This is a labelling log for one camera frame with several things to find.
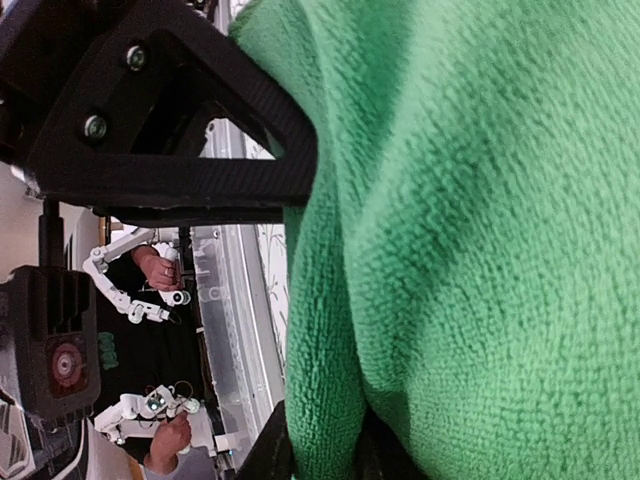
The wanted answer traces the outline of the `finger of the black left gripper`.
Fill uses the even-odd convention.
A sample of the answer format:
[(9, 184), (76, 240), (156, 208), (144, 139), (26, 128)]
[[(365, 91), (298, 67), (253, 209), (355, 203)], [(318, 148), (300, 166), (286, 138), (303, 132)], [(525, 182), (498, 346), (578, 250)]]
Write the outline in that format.
[(115, 217), (128, 225), (254, 225), (283, 222), (283, 206), (267, 207), (92, 207), (102, 217)]

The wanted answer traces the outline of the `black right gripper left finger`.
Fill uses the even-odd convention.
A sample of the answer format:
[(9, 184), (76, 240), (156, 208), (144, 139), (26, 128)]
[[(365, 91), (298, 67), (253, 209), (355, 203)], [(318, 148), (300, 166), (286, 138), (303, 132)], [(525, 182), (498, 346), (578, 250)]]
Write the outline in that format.
[(280, 401), (235, 474), (237, 480), (290, 480), (295, 470), (293, 447)]

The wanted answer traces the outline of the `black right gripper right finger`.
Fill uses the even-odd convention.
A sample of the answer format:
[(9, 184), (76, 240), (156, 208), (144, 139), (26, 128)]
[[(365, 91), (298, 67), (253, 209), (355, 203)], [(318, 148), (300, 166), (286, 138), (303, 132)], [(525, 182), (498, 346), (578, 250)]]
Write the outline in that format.
[(363, 480), (424, 480), (391, 428), (367, 412), (357, 444), (357, 478)]

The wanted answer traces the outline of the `green microfibre towel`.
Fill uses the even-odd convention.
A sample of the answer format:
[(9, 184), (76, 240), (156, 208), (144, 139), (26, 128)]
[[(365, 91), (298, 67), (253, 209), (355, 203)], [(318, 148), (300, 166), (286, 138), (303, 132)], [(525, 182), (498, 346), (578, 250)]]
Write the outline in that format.
[(286, 213), (286, 399), (425, 479), (639, 475), (639, 5), (254, 1), (318, 135)]

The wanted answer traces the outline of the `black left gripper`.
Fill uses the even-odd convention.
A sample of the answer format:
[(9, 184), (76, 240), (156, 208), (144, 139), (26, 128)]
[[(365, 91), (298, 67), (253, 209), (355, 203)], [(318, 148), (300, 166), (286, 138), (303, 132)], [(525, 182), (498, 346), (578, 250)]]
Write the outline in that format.
[(1, 19), (1, 160), (79, 206), (301, 206), (313, 125), (182, 1), (17, 1)]

